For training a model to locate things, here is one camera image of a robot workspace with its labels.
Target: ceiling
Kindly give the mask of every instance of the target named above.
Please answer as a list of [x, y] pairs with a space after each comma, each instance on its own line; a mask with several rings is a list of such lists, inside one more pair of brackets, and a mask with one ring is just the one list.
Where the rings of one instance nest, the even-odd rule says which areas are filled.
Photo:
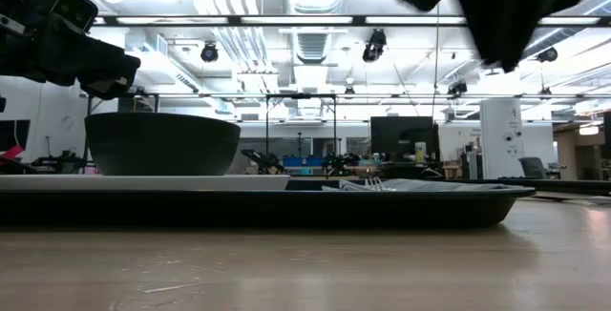
[[[198, 7], [199, 0], [93, 0], [98, 4], [100, 14], [119, 15], [193, 15], [203, 14]], [[250, 0], [257, 6], [260, 14], [287, 14], [293, 9], [287, 0]], [[342, 14], [417, 14], [417, 10], [397, 0], [342, 0], [339, 13]], [[583, 16], [595, 7], [611, 0], [583, 0], [576, 7], [565, 10], [559, 15]], [[232, 7], [217, 7], [219, 14], [235, 13]], [[456, 0], [442, 0], [432, 15], [460, 15], [461, 10]], [[524, 60], [515, 73], [509, 75], [487, 75], [488, 70], [479, 69], [477, 52], [466, 29], [409, 27], [384, 28], [388, 45], [379, 60], [373, 63], [363, 62], [361, 56], [366, 41], [371, 35], [371, 28], [336, 28], [330, 36], [330, 46], [327, 48], [327, 59], [322, 67], [298, 67], [302, 62], [296, 58], [292, 34], [289, 28], [262, 28], [264, 46], [273, 70], [266, 73], [276, 76], [267, 78], [265, 86], [271, 92], [287, 93], [314, 90], [317, 93], [343, 93], [347, 78], [353, 80], [352, 85], [357, 93], [428, 93], [432, 96], [435, 82], [443, 94], [447, 85], [455, 80], [465, 79], [469, 93], [538, 93], [541, 84], [551, 87], [555, 94], [575, 93], [607, 93], [611, 91], [611, 39], [610, 29], [587, 29], [580, 31], [554, 44], [558, 51], [558, 60], [552, 63], [539, 63], [534, 60]], [[562, 29], [538, 29], [533, 37], [536, 44], [541, 38], [553, 37]], [[94, 29], [93, 36], [107, 40], [109, 31], [124, 36], [125, 29]], [[131, 34], [144, 31], [149, 41], [154, 41], [158, 35], [165, 38], [169, 44], [169, 56], [177, 65], [197, 79], [198, 87], [210, 93], [260, 93], [259, 75], [245, 75], [240, 65], [229, 57], [222, 45], [219, 49], [219, 59], [214, 63], [204, 63], [200, 52], [206, 41], [219, 41], [218, 33], [211, 28], [146, 28], [133, 29]], [[248, 42], [246, 31], [238, 31], [247, 53], [255, 57], [257, 53]], [[145, 86], [150, 92], [188, 93], [185, 86], [177, 83], [172, 74], [166, 71], [167, 65], [158, 59], [143, 61], [143, 67], [138, 73], [137, 83]], [[437, 112], [453, 109], [470, 112], [478, 106], [476, 99], [455, 101], [439, 101], [445, 104]], [[576, 99], [562, 98], [559, 100], [541, 102], [523, 100], [523, 109], [530, 110], [535, 118], [549, 117], [551, 111], [570, 108], [578, 102]], [[343, 106], [343, 114], [351, 117], [367, 117], [369, 114], [383, 113], [426, 113], [434, 114], [432, 97], [409, 100], [401, 98], [382, 100], [375, 98], [342, 99], [340, 103], [369, 103], [377, 106]], [[174, 99], [164, 100], [162, 105], [172, 107], [206, 107], [209, 102], [199, 100]], [[257, 109], [256, 103], [234, 102], [239, 112], [261, 113], [264, 108]], [[291, 105], [283, 104], [288, 109]], [[323, 109], [324, 106], [313, 105]], [[287, 110], [281, 111], [296, 116]]]

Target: black bowl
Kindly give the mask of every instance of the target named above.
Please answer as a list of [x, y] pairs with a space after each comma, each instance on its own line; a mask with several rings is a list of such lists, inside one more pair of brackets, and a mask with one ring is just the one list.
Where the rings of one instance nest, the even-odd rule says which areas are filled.
[[95, 165], [106, 176], [221, 176], [240, 127], [183, 114], [109, 113], [85, 118]]

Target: plate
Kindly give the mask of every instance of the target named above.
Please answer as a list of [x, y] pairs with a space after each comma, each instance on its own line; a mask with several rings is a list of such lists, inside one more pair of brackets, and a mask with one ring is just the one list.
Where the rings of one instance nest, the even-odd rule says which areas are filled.
[[290, 176], [0, 176], [0, 191], [283, 191]]

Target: desk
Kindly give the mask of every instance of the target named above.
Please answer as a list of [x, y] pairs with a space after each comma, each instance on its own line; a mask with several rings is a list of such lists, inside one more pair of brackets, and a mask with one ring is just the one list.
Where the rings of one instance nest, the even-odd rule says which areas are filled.
[[610, 310], [611, 209], [461, 231], [0, 232], [12, 311]]

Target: black tray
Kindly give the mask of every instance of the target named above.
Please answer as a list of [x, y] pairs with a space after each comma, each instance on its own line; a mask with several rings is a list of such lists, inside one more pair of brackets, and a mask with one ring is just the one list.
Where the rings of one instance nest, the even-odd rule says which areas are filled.
[[1, 226], [482, 227], [534, 189], [477, 192], [3, 192]]

